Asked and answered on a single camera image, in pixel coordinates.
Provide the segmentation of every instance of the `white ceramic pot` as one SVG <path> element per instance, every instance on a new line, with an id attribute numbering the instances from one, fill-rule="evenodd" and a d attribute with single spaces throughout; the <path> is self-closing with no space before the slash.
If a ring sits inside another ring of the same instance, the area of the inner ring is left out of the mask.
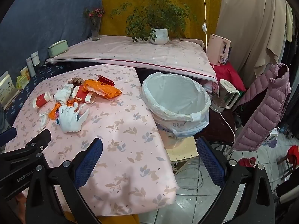
<path id="1" fill-rule="evenodd" d="M 157 45 L 164 45 L 168 42 L 168 30 L 167 29 L 152 29 L 154 30 L 154 34 L 157 36 L 155 41 L 150 38 L 150 42 Z"/>

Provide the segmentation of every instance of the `trash bin liner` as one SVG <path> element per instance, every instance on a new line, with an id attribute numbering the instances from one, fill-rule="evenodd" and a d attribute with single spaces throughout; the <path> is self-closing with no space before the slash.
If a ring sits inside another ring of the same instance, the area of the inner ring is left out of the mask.
<path id="1" fill-rule="evenodd" d="M 157 127 L 176 137 L 190 137 L 209 124 L 210 97 L 188 77 L 156 72 L 144 80 L 141 95 Z"/>

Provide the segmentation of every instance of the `red paper cup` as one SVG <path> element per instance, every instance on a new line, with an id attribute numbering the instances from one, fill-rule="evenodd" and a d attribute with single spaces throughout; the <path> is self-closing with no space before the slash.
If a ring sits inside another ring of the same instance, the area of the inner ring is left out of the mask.
<path id="1" fill-rule="evenodd" d="M 93 92 L 83 92 L 82 91 L 83 85 L 76 86 L 72 93 L 72 97 L 80 102 L 92 104 L 95 100 L 95 93 Z"/>
<path id="2" fill-rule="evenodd" d="M 32 106 L 34 109 L 40 108 L 41 106 L 45 105 L 47 102 L 51 100 L 51 95 L 49 92 L 45 92 L 42 95 L 39 95 L 35 98 L 32 102 Z"/>

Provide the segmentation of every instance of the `kettle lid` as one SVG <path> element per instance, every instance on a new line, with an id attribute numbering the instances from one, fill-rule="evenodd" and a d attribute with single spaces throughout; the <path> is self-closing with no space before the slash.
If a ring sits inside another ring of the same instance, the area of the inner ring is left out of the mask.
<path id="1" fill-rule="evenodd" d="M 236 88 L 233 84 L 231 84 L 229 81 L 225 80 L 225 79 L 220 79 L 220 85 L 227 90 L 229 93 L 234 93 L 236 92 Z"/>

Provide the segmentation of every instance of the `floral tablecloth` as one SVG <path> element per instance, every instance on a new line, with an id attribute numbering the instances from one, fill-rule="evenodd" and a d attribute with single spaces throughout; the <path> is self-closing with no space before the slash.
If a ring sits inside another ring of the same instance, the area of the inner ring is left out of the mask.
<path id="1" fill-rule="evenodd" d="M 175 199 L 178 189 L 172 167 L 155 122 L 143 102 L 141 86 L 132 67 L 97 65 L 63 73 L 41 82 L 33 90 L 16 118 L 17 137 L 6 145 L 6 151 L 25 146 L 38 134 L 39 114 L 51 110 L 52 99 L 38 111 L 32 100 L 49 91 L 52 95 L 75 76 L 96 79 L 103 75 L 115 82 L 122 95 L 112 100 L 97 97 L 82 130 L 63 133 L 53 120 L 47 124 L 51 142 L 43 151 L 50 167 L 72 160 L 85 150 L 94 138 L 104 145 L 103 153 L 80 193 L 96 215 L 127 215 L 152 211 Z M 69 211 L 59 187 L 57 194 L 62 207 Z"/>

